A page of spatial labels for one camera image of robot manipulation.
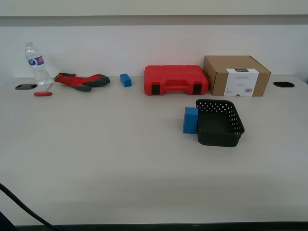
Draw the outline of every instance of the blue foam block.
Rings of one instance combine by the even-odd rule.
[[[120,75],[120,80],[123,84],[124,87],[131,87],[131,79],[130,77],[128,76],[128,74],[121,74]]]
[[[196,134],[198,123],[198,108],[185,107],[183,133]]]

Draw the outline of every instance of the red screwdriver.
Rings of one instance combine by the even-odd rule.
[[[39,91],[39,92],[34,92],[35,96],[50,96],[52,95],[52,92],[48,91],[49,88],[51,88],[53,84],[51,84],[45,91]]]

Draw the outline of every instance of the white label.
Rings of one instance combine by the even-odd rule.
[[[259,72],[255,69],[226,69],[229,72],[224,96],[252,96]]]

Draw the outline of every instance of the red tool case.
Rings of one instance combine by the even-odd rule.
[[[167,91],[202,95],[207,88],[208,80],[197,65],[147,66],[144,71],[144,92],[147,95],[164,95]]]

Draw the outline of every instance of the brown box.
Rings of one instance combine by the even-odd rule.
[[[212,95],[225,94],[229,76],[227,68],[257,70],[259,74],[252,96],[263,96],[271,73],[251,56],[205,56],[203,70],[208,77],[208,89]]]

